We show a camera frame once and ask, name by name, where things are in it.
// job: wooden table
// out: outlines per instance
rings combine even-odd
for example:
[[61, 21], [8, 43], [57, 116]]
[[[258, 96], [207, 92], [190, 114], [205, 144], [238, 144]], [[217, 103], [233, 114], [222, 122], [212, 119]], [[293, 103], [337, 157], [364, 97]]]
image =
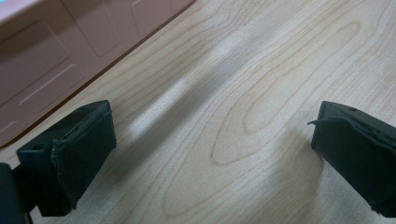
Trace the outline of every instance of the wooden table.
[[197, 0], [18, 142], [108, 99], [118, 146], [35, 223], [396, 223], [310, 148], [324, 100], [396, 126], [396, 1]]

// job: pink cabinet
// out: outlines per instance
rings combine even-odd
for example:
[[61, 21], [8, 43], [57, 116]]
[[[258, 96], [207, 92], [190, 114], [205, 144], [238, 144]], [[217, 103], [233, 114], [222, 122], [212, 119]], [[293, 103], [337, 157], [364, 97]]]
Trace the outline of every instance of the pink cabinet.
[[5, 0], [0, 146], [193, 0]]

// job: light wood surface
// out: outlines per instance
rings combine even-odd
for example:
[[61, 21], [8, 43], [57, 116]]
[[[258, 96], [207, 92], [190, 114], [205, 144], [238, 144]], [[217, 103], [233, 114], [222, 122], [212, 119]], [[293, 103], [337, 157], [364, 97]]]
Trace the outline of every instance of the light wood surface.
[[197, 0], [12, 146], [108, 99], [118, 146], [35, 223], [396, 223], [310, 148], [324, 100], [396, 126], [396, 1]]

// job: pink plastic object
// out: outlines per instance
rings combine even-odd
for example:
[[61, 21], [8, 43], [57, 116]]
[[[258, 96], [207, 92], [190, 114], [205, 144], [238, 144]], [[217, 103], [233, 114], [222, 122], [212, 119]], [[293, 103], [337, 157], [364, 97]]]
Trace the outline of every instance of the pink plastic object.
[[0, 146], [193, 0], [0, 0]]

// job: black plastic part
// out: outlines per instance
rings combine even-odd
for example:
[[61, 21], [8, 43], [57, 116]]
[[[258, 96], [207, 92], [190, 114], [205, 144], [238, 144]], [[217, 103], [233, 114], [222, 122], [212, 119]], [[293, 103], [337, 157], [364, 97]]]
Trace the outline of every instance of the black plastic part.
[[0, 163], [0, 221], [1, 223], [26, 223], [11, 168]]
[[29, 212], [36, 203], [43, 217], [67, 215], [116, 144], [108, 101], [84, 105], [51, 126], [17, 151], [21, 179], [34, 180], [19, 186], [23, 207]]
[[311, 147], [372, 209], [396, 217], [396, 129], [356, 108], [323, 102]]

